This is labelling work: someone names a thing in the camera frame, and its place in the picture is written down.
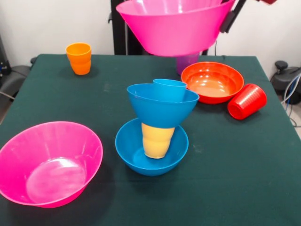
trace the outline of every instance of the bowl base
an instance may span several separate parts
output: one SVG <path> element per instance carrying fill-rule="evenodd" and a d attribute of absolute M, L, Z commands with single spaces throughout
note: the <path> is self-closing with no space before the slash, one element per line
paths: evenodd
<path fill-rule="evenodd" d="M 143 147 L 139 148 L 133 154 L 133 164 L 136 167 L 145 168 L 148 170 L 157 170 L 162 166 L 168 166 L 171 164 L 170 158 L 153 159 L 145 155 Z"/>
<path fill-rule="evenodd" d="M 26 190 L 35 203 L 46 203 L 72 195 L 86 181 L 85 169 L 67 158 L 56 158 L 39 165 L 29 176 Z"/>

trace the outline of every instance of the green tablecloth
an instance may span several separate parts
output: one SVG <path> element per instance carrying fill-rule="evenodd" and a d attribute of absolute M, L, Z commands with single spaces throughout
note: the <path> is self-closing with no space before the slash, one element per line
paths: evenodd
<path fill-rule="evenodd" d="M 75 121 L 103 142 L 99 172 L 83 194 L 57 209 L 0 197 L 2 226 L 295 226 L 301 225 L 301 142 L 255 57 L 201 56 L 239 70 L 261 86 L 268 105 L 244 121 L 226 104 L 198 103 L 182 126 L 190 147 L 171 172 L 149 178 L 130 170 L 114 146 L 135 118 L 127 86 L 180 79 L 175 60 L 93 56 L 88 76 L 73 74 L 64 55 L 38 57 L 6 119 L 0 145 L 30 126 Z"/>

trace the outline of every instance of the white wall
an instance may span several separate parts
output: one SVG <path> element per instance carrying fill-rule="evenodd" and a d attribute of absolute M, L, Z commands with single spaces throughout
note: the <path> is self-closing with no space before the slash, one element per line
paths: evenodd
<path fill-rule="evenodd" d="M 94 54 L 114 54 L 110 0 L 0 0 L 0 34 L 12 65 L 40 53 L 65 53 L 87 42 Z"/>
<path fill-rule="evenodd" d="M 214 54 L 214 46 L 209 54 Z M 301 0 L 272 5 L 248 0 L 230 32 L 220 34 L 217 54 L 257 56 L 268 77 L 279 59 L 301 66 Z"/>
<path fill-rule="evenodd" d="M 0 0 L 0 33 L 12 65 L 39 53 L 64 53 L 69 43 L 113 54 L 110 0 Z M 257 56 L 266 74 L 282 59 L 301 66 L 301 0 L 273 5 L 248 0 L 229 34 L 218 38 L 218 55 Z"/>

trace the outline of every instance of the yellow cup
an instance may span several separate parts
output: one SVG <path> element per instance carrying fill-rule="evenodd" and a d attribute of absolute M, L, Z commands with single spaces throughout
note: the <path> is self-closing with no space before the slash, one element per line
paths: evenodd
<path fill-rule="evenodd" d="M 161 159 L 168 151 L 174 128 L 161 129 L 141 124 L 144 153 L 147 157 Z"/>
<path fill-rule="evenodd" d="M 85 75 L 91 69 L 91 46 L 86 43 L 74 43 L 66 48 L 66 54 L 72 70 L 77 75 Z"/>

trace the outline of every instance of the purple cup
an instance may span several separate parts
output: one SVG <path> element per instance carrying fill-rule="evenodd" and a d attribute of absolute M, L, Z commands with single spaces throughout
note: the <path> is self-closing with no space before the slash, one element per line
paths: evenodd
<path fill-rule="evenodd" d="M 178 56 L 176 58 L 177 72 L 181 76 L 182 71 L 189 65 L 195 64 L 198 62 L 199 53 L 194 53 L 186 56 Z"/>

